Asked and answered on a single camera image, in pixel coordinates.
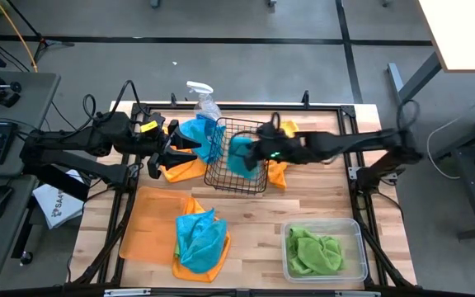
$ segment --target plastic container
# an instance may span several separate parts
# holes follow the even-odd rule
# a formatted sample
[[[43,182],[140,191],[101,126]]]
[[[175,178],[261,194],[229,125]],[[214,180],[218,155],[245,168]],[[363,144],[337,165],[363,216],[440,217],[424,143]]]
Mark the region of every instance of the plastic container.
[[[293,226],[305,227],[316,235],[336,238],[341,245],[344,269],[335,276],[292,276],[287,264],[286,239]],[[282,225],[281,246],[285,278],[294,283],[361,282],[368,276],[360,226],[353,219],[293,219]]]
[[[191,81],[186,82],[186,86],[190,88],[190,92],[199,94],[199,101],[194,106],[194,112],[198,117],[203,116],[214,122],[221,117],[221,110],[210,95],[214,92],[211,86],[201,82]]]

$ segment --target white table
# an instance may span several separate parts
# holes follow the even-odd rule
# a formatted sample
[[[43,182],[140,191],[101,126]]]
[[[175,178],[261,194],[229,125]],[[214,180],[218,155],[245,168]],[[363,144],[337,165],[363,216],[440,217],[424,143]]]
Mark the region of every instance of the white table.
[[[403,83],[395,63],[388,64],[398,103],[412,99],[441,69],[475,73],[475,0],[417,0],[430,28],[435,52]]]

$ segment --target orange cable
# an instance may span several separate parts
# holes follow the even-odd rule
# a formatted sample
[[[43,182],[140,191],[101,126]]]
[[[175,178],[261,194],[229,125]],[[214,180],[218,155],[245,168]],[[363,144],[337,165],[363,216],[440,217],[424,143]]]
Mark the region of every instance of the orange cable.
[[[23,46],[25,46],[25,50],[29,54],[29,58],[31,59],[31,62],[32,62],[32,68],[34,69],[34,72],[37,73],[38,72],[38,66],[36,66],[36,62],[34,61],[34,58],[32,57],[32,53],[31,53],[31,50],[29,49],[29,46],[26,44],[25,40],[23,40],[23,36],[21,36],[20,31],[16,28],[16,25],[14,25],[14,22],[8,16],[7,12],[5,11],[5,8],[3,8],[1,3],[0,3],[0,9],[3,12],[3,14],[5,15],[5,17],[7,18],[8,22],[10,23],[10,26],[12,26],[12,29],[14,29],[17,36],[20,38],[21,43],[23,44]]]

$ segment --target white spray bottle cap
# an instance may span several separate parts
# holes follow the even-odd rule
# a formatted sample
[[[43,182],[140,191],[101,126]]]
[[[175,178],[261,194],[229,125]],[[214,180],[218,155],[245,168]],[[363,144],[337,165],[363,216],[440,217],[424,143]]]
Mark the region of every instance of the white spray bottle cap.
[[[214,89],[211,86],[201,82],[188,81],[186,82],[186,86],[190,88],[190,92],[195,91],[199,94],[211,94],[214,92]]]

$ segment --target spray bottle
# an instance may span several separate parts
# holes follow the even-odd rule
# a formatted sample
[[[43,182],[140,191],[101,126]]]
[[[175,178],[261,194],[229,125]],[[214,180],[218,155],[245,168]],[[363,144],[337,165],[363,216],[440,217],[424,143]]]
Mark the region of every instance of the spray bottle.
[[[204,117],[213,121],[218,120],[221,117],[221,110],[218,105],[215,104],[214,99],[210,95],[214,92],[214,89],[201,82],[186,82],[186,86],[190,88],[190,92],[196,92],[199,94],[199,101],[195,104],[194,112],[197,118]]]

